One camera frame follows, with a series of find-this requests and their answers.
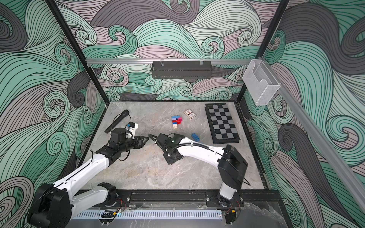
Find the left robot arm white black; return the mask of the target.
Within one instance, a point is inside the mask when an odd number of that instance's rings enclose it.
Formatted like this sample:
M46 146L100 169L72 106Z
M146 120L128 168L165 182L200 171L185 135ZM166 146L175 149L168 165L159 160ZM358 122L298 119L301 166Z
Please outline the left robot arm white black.
M41 185L29 208L27 223L37 228L64 228L79 213L94 205L116 201L115 187L102 183L96 188L77 194L94 176L117 161L121 153L141 149L149 140L145 136L134 139L110 140L92 158L72 173L53 184Z

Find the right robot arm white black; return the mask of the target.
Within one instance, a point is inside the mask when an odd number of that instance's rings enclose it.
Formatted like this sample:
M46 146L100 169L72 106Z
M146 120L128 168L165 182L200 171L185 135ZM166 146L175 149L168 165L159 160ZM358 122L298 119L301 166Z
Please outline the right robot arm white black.
M184 157L192 157L217 168L222 180L217 196L219 204L222 207L233 204L234 194L241 189L248 168L247 161L234 146L208 146L179 134L173 137L160 136L161 139L156 140L155 144L162 149L169 165Z

